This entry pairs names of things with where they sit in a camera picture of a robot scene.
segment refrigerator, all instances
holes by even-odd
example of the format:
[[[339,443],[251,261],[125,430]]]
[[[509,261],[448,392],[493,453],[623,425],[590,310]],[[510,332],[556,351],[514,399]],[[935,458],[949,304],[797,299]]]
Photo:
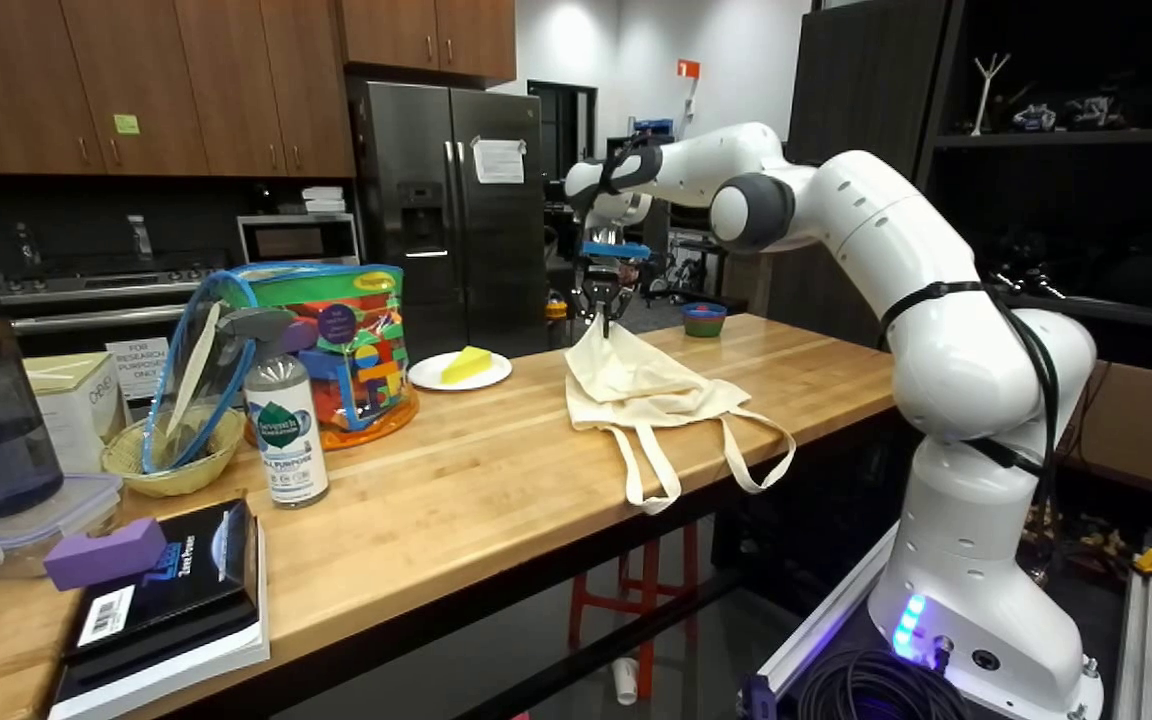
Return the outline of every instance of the refrigerator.
[[[462,343],[541,351],[541,102],[351,80],[351,120],[364,249],[402,267],[411,360]]]

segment wire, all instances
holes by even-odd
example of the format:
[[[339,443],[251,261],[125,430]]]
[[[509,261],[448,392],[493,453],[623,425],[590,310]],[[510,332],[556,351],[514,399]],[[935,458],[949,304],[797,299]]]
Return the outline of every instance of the wire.
[[[966,720],[958,691],[924,663],[874,652],[816,661],[797,691],[797,720]]]

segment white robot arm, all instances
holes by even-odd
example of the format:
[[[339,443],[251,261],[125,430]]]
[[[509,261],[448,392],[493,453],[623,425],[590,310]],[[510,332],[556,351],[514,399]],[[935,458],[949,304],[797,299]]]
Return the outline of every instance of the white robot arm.
[[[799,169],[765,126],[577,166],[569,195],[648,191],[708,209],[722,246],[820,239],[887,332],[896,410],[924,433],[900,537],[867,597],[900,656],[1004,717],[1099,717],[1074,626],[1014,568],[1037,475],[1096,360],[1057,314],[1004,314],[958,233],[867,153]]]

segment countertop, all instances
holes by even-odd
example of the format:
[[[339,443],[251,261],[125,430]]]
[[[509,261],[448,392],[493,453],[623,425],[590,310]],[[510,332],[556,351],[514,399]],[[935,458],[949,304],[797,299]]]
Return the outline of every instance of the countertop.
[[[831,338],[733,316],[720,342],[681,330],[648,342],[705,376],[746,389],[751,410],[799,443],[893,410],[893,360]],[[242,491],[267,537],[271,661],[146,714],[257,682],[633,515],[610,438],[569,425],[558,351],[518,357],[488,392],[414,399],[414,422],[395,438],[332,453],[332,491],[308,510],[271,510],[251,453],[209,491],[125,497],[116,519],[175,515]],[[754,425],[733,430],[751,463],[785,453]],[[711,430],[660,433],[660,443],[683,489],[728,475]],[[0,720],[44,708],[73,607],[74,601],[49,581],[0,581]]]

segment yellow food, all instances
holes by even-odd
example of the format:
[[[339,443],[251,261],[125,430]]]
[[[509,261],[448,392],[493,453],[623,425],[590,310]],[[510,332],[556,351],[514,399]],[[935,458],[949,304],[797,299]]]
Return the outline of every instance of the yellow food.
[[[441,385],[462,385],[493,370],[493,351],[462,343],[452,364],[441,373]]]

